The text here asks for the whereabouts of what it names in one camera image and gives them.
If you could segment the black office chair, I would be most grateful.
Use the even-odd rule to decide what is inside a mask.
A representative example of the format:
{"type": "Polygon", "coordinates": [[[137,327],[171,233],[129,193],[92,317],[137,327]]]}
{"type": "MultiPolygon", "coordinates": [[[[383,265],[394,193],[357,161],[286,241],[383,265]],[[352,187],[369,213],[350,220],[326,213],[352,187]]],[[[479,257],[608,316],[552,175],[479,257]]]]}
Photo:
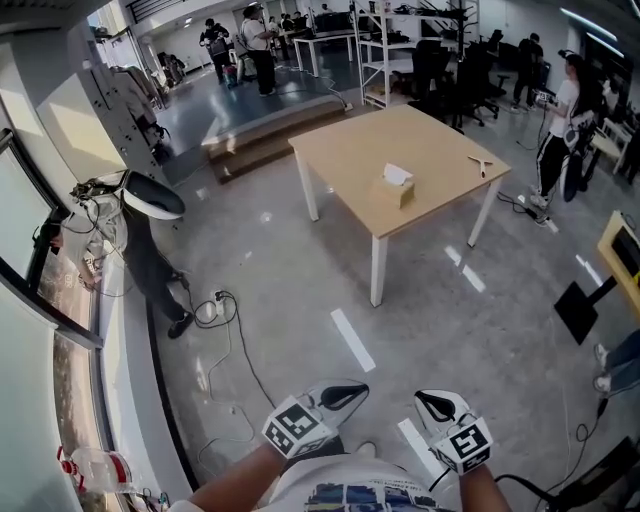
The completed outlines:
{"type": "Polygon", "coordinates": [[[490,111],[494,120],[499,118],[500,107],[489,100],[491,64],[486,48],[477,42],[472,42],[458,61],[450,107],[451,126],[461,134],[464,117],[476,120],[480,127],[484,126],[483,119],[477,115],[480,108],[490,111]]]}
{"type": "Polygon", "coordinates": [[[412,106],[437,118],[452,110],[454,79],[447,70],[450,52],[439,41],[421,40],[412,55],[412,106]]]}

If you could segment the wooden stage steps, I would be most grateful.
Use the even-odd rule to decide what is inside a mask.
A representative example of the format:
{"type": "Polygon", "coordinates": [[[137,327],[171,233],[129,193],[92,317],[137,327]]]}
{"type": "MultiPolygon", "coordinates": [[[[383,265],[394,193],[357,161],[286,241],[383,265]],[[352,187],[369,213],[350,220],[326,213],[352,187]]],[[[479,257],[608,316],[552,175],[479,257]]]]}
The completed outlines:
{"type": "Polygon", "coordinates": [[[290,138],[342,120],[347,112],[337,98],[323,96],[216,135],[202,147],[217,182],[224,185],[292,154],[290,138]]]}

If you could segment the clothes rack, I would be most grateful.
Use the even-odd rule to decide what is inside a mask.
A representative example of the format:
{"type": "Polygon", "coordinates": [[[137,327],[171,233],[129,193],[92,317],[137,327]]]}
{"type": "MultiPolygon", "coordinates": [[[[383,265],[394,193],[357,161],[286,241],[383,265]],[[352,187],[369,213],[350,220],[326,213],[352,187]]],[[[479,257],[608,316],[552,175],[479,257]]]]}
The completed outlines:
{"type": "Polygon", "coordinates": [[[151,83],[144,73],[135,66],[111,66],[110,71],[118,90],[136,126],[149,146],[157,145],[167,131],[158,124],[153,110],[155,98],[151,83]]]}

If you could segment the clear plastic bottle red cap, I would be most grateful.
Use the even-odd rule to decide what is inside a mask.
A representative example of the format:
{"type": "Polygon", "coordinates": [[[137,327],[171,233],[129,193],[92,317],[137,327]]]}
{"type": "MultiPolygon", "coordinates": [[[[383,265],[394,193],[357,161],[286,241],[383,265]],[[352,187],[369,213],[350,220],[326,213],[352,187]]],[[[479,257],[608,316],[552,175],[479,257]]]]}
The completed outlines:
{"type": "Polygon", "coordinates": [[[79,447],[68,455],[60,446],[56,459],[62,471],[74,479],[80,493],[126,494],[135,491],[131,469],[118,452],[79,447]]]}

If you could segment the person's right forearm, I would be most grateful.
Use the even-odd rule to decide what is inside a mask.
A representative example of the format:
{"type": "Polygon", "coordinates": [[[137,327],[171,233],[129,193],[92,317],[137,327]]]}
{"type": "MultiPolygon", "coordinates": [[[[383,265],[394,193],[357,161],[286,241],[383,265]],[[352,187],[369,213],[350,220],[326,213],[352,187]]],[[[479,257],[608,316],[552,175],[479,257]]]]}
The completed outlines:
{"type": "Polygon", "coordinates": [[[459,478],[462,512],[512,512],[487,465],[459,478]]]}

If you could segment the white long table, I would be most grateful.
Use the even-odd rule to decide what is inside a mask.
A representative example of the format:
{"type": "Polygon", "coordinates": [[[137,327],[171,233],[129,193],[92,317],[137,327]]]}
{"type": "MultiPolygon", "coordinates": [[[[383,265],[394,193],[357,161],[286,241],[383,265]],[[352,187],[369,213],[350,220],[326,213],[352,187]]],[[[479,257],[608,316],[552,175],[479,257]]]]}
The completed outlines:
{"type": "Polygon", "coordinates": [[[323,32],[319,34],[312,35],[311,37],[301,38],[296,37],[293,39],[298,69],[300,72],[309,72],[314,78],[319,78],[319,67],[318,67],[318,57],[316,54],[316,47],[321,43],[334,42],[345,40],[347,45],[347,55],[348,60],[350,62],[354,61],[354,46],[356,40],[356,34],[353,30],[351,31],[331,31],[331,32],[323,32]],[[309,54],[311,58],[311,70],[305,68],[302,59],[301,47],[302,45],[307,45],[309,49],[309,54]]]}

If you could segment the wooden table with white legs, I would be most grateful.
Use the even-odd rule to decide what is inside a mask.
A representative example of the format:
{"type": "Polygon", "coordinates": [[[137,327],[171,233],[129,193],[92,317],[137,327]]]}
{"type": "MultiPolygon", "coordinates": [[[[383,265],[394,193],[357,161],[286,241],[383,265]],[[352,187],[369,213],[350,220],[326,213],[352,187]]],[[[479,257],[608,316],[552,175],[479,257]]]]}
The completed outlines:
{"type": "Polygon", "coordinates": [[[382,303],[391,236],[479,189],[486,195],[467,244],[474,247],[511,168],[489,150],[409,105],[348,118],[290,139],[312,221],[319,212],[311,177],[333,189],[371,235],[370,303],[382,303]],[[490,160],[479,176],[474,156],[490,160]],[[371,197],[387,163],[413,174],[415,197],[396,209],[371,197]]]}

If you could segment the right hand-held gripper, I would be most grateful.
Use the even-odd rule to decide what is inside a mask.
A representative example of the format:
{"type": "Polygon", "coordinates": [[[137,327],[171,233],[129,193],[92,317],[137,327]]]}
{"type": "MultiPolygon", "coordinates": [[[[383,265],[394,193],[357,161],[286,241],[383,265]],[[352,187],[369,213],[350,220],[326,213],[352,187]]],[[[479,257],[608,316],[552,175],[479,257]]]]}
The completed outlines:
{"type": "Polygon", "coordinates": [[[493,438],[484,418],[461,395],[444,390],[419,390],[415,407],[432,439],[436,458],[455,473],[469,473],[491,457],[493,438]]]}

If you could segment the white cloth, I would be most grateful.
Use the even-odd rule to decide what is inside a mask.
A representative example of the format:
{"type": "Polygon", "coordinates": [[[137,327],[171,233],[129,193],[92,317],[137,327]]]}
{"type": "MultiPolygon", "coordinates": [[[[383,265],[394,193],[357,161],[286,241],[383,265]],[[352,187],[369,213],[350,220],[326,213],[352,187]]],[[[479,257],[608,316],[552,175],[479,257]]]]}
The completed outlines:
{"type": "Polygon", "coordinates": [[[403,186],[413,179],[413,174],[391,163],[387,163],[383,171],[384,180],[394,186],[403,186]]]}

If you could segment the person in white printed shirt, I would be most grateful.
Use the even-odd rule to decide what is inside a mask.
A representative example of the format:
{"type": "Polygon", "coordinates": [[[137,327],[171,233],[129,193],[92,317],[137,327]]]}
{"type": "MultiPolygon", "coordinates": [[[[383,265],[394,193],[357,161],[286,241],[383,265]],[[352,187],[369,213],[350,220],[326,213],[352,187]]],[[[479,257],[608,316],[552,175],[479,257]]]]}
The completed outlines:
{"type": "Polygon", "coordinates": [[[453,512],[405,470],[355,454],[294,464],[256,512],[453,512]]]}

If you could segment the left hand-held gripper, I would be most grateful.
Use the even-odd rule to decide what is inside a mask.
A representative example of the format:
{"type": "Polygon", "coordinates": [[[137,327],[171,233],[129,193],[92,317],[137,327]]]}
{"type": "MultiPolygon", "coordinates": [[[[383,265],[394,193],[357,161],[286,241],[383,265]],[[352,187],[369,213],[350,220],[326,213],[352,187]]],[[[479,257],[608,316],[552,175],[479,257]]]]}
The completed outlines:
{"type": "Polygon", "coordinates": [[[268,416],[262,436],[285,458],[319,450],[338,436],[369,395],[369,386],[350,379],[323,380],[306,390],[314,407],[322,407],[323,423],[298,398],[287,397],[268,416]]]}

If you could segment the black square-base floor stand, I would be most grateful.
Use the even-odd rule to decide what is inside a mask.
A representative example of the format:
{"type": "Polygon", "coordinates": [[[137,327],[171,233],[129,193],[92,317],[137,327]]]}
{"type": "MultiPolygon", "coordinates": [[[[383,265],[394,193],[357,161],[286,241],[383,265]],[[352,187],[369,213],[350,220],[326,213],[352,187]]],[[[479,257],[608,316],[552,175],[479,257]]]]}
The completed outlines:
{"type": "Polygon", "coordinates": [[[578,346],[584,343],[599,317],[596,303],[617,285],[616,279],[610,276],[591,294],[586,294],[577,282],[572,282],[554,304],[556,313],[578,346]]]}

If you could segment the white metal shelf rack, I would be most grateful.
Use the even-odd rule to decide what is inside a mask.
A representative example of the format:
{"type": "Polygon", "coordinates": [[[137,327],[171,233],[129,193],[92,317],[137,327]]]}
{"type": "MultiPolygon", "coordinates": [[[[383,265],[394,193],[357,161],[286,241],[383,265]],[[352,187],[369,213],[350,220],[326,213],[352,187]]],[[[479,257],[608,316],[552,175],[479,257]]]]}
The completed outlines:
{"type": "Polygon", "coordinates": [[[392,79],[413,72],[419,42],[442,43],[452,15],[439,0],[350,0],[361,102],[384,109],[398,100],[392,79]]]}

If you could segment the white-rimmed black round pod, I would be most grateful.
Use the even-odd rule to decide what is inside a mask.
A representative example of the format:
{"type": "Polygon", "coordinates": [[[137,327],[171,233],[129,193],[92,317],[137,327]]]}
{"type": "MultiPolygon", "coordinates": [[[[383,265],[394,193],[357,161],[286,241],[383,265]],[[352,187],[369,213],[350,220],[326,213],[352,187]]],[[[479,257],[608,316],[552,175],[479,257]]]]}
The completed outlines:
{"type": "Polygon", "coordinates": [[[177,220],[186,211],[184,201],[172,189],[149,176],[128,171],[121,187],[122,199],[134,210],[158,220],[177,220]]]}

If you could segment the grey locker cabinet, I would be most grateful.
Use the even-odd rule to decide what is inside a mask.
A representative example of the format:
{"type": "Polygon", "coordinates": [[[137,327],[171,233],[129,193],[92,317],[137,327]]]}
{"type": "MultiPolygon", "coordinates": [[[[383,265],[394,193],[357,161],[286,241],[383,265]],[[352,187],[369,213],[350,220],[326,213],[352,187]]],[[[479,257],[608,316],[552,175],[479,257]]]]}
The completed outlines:
{"type": "Polygon", "coordinates": [[[78,182],[132,170],[168,183],[105,65],[74,73],[36,111],[78,182]]]}

